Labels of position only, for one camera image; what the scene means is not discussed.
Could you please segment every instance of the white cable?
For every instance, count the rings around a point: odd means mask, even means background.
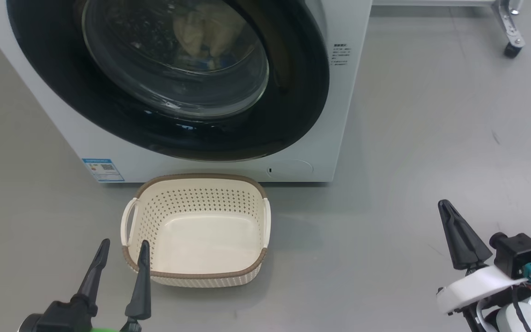
[[[497,330],[491,324],[485,322],[485,318],[483,317],[483,308],[487,304],[488,300],[489,298],[484,298],[477,303],[478,321],[480,321],[481,326],[483,326],[486,332],[497,332]]]

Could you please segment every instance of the perforated basket wall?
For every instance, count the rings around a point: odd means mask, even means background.
[[[253,280],[261,268],[269,242],[270,207],[259,183],[225,174],[183,174],[164,176],[145,183],[129,203],[123,216],[123,253],[131,269],[143,240],[150,244],[151,279],[171,286],[215,288],[239,286]],[[125,220],[134,208],[130,239],[126,240]],[[159,228],[165,217],[187,212],[236,212],[255,218],[259,227],[261,253],[242,271],[213,274],[163,273],[154,271]]]

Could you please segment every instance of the brown basket rim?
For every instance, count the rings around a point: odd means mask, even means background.
[[[122,254],[128,265],[135,271],[139,271],[139,266],[132,260],[130,253],[128,251],[128,246],[122,246]],[[246,274],[252,273],[260,264],[263,262],[266,257],[267,248],[263,248],[261,253],[255,263],[251,264],[250,267],[242,269],[240,271],[235,271],[233,273],[209,273],[209,274],[189,274],[189,273],[160,273],[158,271],[151,271],[151,277],[159,278],[171,278],[171,279],[223,279],[223,278],[236,278],[241,277]]]
[[[190,174],[172,174],[170,176],[160,176],[153,179],[150,179],[146,183],[144,183],[139,190],[135,193],[135,198],[140,198],[144,191],[146,191],[151,185],[154,185],[156,183],[160,183],[162,181],[169,181],[172,179],[233,179],[236,181],[244,181],[251,185],[253,185],[257,190],[260,192],[262,198],[267,198],[266,191],[264,187],[259,184],[259,182],[255,181],[252,178],[244,177],[244,176],[234,176],[232,174],[219,174],[219,173],[190,173]]]
[[[194,179],[194,178],[203,178],[203,179],[210,179],[210,178],[217,178],[217,179],[232,179],[236,181],[244,181],[251,185],[253,185],[261,194],[261,197],[267,198],[267,194],[265,189],[259,184],[257,181],[244,177],[244,176],[235,176],[232,174],[219,174],[219,173],[189,173],[189,174],[172,174],[169,176],[160,176],[153,178],[146,183],[144,183],[139,190],[135,193],[135,198],[140,198],[144,191],[146,191],[151,185],[154,185],[156,183],[162,182],[162,181],[169,181],[172,179]],[[122,254],[124,255],[124,259],[126,259],[126,262],[128,265],[134,269],[135,271],[139,271],[139,266],[135,263],[135,261],[132,260],[130,256],[130,252],[128,251],[129,246],[122,246]],[[265,258],[265,254],[267,253],[267,248],[262,248],[261,253],[255,263],[253,263],[251,266],[247,267],[246,269],[242,269],[240,271],[235,271],[231,273],[210,273],[210,274],[188,274],[188,273],[160,273],[158,271],[151,271],[151,277],[159,277],[159,278],[171,278],[171,279],[222,279],[222,278],[236,278],[241,277],[243,275],[252,273],[257,267],[260,266],[260,264],[263,262]]]

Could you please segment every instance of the blue and white sticker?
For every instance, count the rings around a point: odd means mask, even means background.
[[[110,159],[83,159],[98,182],[124,182],[124,178]]]

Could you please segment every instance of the beige cloth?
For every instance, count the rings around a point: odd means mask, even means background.
[[[173,15],[173,31],[184,50],[193,57],[204,58],[202,45],[213,57],[230,50],[241,34],[245,20],[221,2],[203,2],[184,15]]]

